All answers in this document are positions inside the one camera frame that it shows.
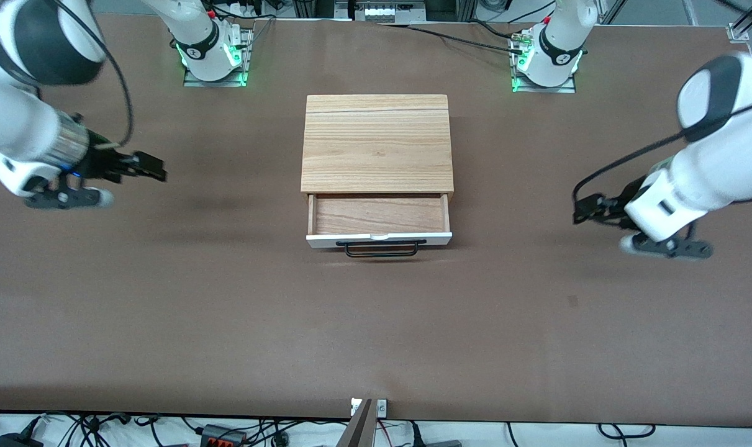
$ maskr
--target wooden cabinet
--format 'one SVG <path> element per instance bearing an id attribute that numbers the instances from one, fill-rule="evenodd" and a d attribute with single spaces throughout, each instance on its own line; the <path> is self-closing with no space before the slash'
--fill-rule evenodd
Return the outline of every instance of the wooden cabinet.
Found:
<path id="1" fill-rule="evenodd" d="M 447 97 L 308 96 L 301 191 L 314 248 L 413 255 L 420 246 L 447 244 L 453 235 Z"/>

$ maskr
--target brown table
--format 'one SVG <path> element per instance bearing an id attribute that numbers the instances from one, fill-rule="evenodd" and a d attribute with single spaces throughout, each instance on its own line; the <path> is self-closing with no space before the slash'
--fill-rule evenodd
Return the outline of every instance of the brown table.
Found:
<path id="1" fill-rule="evenodd" d="M 169 182 L 51 213 L 0 184 L 0 408 L 344 417 L 373 396 L 393 418 L 752 425 L 752 204 L 707 216 L 715 255 L 686 263 L 622 254 L 622 232 L 573 227 L 569 201 L 677 130 L 680 85 L 742 49 L 723 29 L 596 28 L 577 94 L 519 94 L 503 54 L 341 22 L 274 23 L 247 88 L 182 88 L 158 19 L 101 25 L 134 96 L 129 150 L 162 156 Z M 342 93 L 447 94 L 450 246 L 307 246 L 305 99 Z M 124 129 L 109 67 L 45 96 Z"/>

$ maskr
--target black handle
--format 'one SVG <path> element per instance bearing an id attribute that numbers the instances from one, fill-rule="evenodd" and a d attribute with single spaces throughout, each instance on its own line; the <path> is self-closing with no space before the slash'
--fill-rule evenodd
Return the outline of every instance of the black handle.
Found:
<path id="1" fill-rule="evenodd" d="M 345 247 L 345 255 L 349 258 L 406 258 L 417 255 L 417 251 L 421 244 L 426 243 L 426 240 L 385 240 L 385 241 L 362 241 L 362 242 L 338 242 L 338 246 Z M 385 246 L 410 246 L 406 250 L 396 251 L 364 251 L 364 252 L 352 252 L 350 247 L 378 247 L 384 248 Z"/>

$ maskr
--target open drawer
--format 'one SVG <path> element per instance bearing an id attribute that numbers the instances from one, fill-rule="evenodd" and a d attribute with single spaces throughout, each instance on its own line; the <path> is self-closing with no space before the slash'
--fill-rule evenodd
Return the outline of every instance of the open drawer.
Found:
<path id="1" fill-rule="evenodd" d="M 453 237 L 447 194 L 309 194 L 307 241 L 352 257 L 411 256 Z"/>

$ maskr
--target red cable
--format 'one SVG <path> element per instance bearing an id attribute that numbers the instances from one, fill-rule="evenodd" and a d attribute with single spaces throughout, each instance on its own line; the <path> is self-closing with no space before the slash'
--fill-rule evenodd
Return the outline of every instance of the red cable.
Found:
<path id="1" fill-rule="evenodd" d="M 384 432 L 384 436 L 387 438 L 387 444 L 389 444 L 389 447 L 392 447 L 392 439 L 389 438 L 389 433 L 387 433 L 387 427 L 384 427 L 384 422 L 379 420 L 378 425 L 381 425 L 381 431 Z"/>

